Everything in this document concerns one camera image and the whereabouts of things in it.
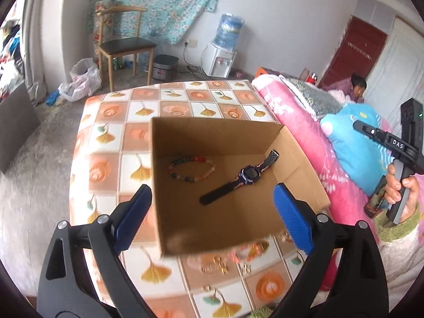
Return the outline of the person right hand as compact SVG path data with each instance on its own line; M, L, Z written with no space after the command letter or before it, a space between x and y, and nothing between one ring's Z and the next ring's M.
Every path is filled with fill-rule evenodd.
M408 188L410 190L408 201L406 202L403 208L403 212L400 216L400 222L403 223L408 218L411 218L417 209L420 185L414 176L409 176L408 178L403 179L401 182L396 179L395 165L393 163L391 163L388 167L386 180L387 184L385 185L385 199L391 205L401 201L400 190L402 188Z

